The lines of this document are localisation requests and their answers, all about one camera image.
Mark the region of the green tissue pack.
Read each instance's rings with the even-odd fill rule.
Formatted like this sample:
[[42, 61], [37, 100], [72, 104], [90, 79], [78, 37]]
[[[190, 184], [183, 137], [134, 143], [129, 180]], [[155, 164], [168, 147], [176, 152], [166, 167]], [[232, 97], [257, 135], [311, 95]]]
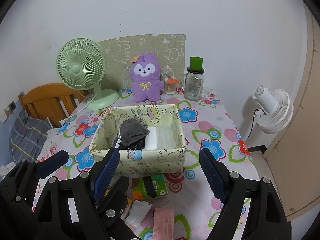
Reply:
[[132, 178], [131, 186], [133, 200], [162, 198], [168, 195], [163, 174]]

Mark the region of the dark grey cloth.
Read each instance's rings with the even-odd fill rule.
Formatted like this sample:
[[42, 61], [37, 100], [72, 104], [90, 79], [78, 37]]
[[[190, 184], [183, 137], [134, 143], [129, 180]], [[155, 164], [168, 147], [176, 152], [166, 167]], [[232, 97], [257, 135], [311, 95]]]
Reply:
[[133, 143], [146, 137], [150, 131], [136, 119], [128, 119], [120, 126], [120, 138], [124, 146], [130, 146]]

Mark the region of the clear plastic bag pack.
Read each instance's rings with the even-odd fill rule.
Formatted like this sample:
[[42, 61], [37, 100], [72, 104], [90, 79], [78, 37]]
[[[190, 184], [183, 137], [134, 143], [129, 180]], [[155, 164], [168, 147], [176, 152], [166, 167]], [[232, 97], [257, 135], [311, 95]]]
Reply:
[[145, 138], [145, 150], [168, 150], [178, 148], [173, 129], [169, 126], [149, 126]]

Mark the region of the white tissue packet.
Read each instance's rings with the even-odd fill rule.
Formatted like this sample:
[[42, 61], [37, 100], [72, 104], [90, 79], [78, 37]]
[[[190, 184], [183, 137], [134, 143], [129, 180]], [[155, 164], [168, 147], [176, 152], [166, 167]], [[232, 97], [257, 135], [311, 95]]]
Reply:
[[135, 232], [151, 210], [151, 207], [152, 205], [146, 201], [134, 200], [124, 222], [133, 232]]

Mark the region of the grey plaid pillow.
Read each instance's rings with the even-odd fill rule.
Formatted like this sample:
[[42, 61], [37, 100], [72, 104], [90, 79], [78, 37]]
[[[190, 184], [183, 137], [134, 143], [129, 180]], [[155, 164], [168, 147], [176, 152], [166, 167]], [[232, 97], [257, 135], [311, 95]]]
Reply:
[[11, 128], [9, 137], [9, 150], [14, 163], [17, 164], [22, 159], [36, 161], [50, 129], [50, 121], [33, 118], [26, 110], [22, 110]]

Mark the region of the pink paper packet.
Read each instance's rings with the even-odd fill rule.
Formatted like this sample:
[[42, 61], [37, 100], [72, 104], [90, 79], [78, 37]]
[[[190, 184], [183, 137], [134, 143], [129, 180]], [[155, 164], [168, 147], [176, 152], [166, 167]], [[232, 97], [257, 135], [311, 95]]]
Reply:
[[153, 240], [173, 240], [174, 237], [174, 211], [172, 209], [154, 210]]

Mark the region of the beige cabinet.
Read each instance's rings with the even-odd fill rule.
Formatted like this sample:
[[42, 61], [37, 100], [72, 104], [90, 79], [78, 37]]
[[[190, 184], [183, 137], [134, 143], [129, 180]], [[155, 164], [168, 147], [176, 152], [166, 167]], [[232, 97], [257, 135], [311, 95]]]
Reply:
[[305, 67], [290, 124], [265, 153], [288, 221], [319, 204], [319, 25], [306, 8]]

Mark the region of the yellow cartoon fabric box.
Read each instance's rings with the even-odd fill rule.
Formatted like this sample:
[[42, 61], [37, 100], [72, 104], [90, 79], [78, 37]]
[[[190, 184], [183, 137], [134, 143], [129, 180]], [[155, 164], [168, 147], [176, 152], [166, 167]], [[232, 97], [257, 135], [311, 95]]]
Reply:
[[98, 125], [89, 146], [95, 161], [101, 161], [120, 136], [120, 126], [128, 119], [139, 120], [145, 127], [169, 126], [173, 129], [178, 148], [168, 150], [120, 150], [116, 169], [122, 174], [177, 173], [183, 168], [186, 141], [176, 105], [140, 105], [109, 107]]

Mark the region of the white circulator fan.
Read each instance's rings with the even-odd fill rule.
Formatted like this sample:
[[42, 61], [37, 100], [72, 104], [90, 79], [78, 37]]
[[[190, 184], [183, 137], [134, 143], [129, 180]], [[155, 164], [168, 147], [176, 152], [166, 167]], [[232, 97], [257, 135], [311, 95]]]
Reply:
[[277, 134], [288, 126], [294, 109], [286, 90], [269, 90], [265, 86], [259, 86], [254, 90], [252, 99], [263, 112], [257, 125], [264, 133]]

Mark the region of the floral tablecloth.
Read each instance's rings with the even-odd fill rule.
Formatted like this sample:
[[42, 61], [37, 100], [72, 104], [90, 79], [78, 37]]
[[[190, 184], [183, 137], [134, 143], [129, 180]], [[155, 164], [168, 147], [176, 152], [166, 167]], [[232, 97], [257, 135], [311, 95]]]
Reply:
[[[169, 111], [162, 111], [161, 105], [176, 105], [185, 137], [185, 161], [176, 173], [164, 173], [168, 195], [151, 201], [153, 208], [174, 211], [174, 239], [206, 239], [222, 211], [223, 204], [217, 199], [200, 167], [199, 152], [207, 148], [214, 158], [230, 171], [236, 171], [244, 178], [258, 179], [253, 160], [234, 122], [220, 100], [212, 91], [204, 92], [200, 101], [184, 98], [181, 89], [174, 94], [162, 95], [157, 102], [146, 101], [136, 104], [135, 116], [142, 108], [152, 125], [159, 124]], [[55, 132], [49, 132], [39, 155], [44, 161], [59, 150], [69, 154], [69, 161], [54, 172], [60, 180], [76, 177], [88, 171], [96, 158], [89, 152], [94, 133], [101, 127], [104, 111], [90, 111], [77, 107], [71, 118]]]

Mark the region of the toothpick jar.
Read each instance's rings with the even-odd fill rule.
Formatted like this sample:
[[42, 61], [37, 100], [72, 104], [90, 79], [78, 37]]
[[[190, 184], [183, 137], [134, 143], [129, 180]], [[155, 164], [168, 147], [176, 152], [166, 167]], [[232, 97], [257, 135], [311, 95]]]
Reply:
[[174, 94], [176, 92], [177, 83], [166, 84], [164, 83], [165, 94]]

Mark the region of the purple plush bunny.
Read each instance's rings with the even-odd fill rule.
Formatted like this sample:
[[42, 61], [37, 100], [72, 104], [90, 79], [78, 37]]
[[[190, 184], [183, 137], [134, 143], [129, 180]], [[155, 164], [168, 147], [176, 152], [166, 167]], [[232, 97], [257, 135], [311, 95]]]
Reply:
[[138, 57], [130, 69], [134, 102], [156, 102], [161, 99], [163, 82], [160, 75], [161, 68], [154, 53], [146, 53]]

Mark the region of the green desk fan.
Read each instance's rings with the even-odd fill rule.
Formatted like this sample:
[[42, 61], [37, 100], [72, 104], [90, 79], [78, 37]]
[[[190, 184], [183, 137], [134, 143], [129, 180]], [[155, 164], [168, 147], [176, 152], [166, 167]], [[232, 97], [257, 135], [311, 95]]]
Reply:
[[99, 43], [87, 38], [75, 38], [60, 49], [56, 71], [62, 82], [78, 91], [93, 89], [93, 98], [87, 108], [99, 110], [110, 107], [119, 99], [113, 89], [102, 89], [106, 73], [106, 59]]

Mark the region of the glass mason jar mug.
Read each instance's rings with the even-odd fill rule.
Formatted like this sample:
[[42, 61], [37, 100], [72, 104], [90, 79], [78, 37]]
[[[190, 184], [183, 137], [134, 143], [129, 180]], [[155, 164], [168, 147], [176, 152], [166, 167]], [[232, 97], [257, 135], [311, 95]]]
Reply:
[[187, 73], [180, 78], [180, 87], [184, 90], [184, 97], [190, 101], [200, 101], [204, 82], [204, 69], [187, 68]]

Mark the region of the beige cartoon puzzle mat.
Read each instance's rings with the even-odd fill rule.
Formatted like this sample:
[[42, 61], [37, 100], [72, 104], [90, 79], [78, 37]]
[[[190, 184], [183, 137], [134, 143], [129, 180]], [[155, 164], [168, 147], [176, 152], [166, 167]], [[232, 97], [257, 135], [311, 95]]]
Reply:
[[145, 53], [155, 54], [162, 74], [181, 77], [185, 72], [185, 42], [184, 34], [144, 34], [100, 41], [106, 58], [102, 89], [130, 89], [131, 60]]

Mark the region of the green plastic cup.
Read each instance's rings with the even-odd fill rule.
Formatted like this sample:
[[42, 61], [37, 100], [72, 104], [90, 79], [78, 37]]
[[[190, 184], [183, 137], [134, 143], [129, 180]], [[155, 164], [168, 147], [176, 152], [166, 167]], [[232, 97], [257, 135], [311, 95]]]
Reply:
[[191, 57], [190, 58], [190, 69], [200, 71], [202, 70], [203, 58], [201, 57]]

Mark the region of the wall power socket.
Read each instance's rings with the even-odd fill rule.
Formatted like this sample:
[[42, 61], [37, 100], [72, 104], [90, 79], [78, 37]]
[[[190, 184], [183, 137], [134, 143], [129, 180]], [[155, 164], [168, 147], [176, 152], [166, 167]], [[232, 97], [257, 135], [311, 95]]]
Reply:
[[16, 103], [14, 101], [12, 101], [9, 104], [9, 109], [10, 109], [11, 112], [13, 112], [16, 109]]

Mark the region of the orange handled scissors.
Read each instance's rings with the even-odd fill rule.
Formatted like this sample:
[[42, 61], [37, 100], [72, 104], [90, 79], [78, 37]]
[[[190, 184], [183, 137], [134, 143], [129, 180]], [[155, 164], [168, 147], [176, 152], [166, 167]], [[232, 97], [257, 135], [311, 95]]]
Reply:
[[174, 77], [169, 76], [168, 74], [165, 74], [164, 82], [166, 84], [172, 84], [172, 83], [180, 83], [180, 81]]

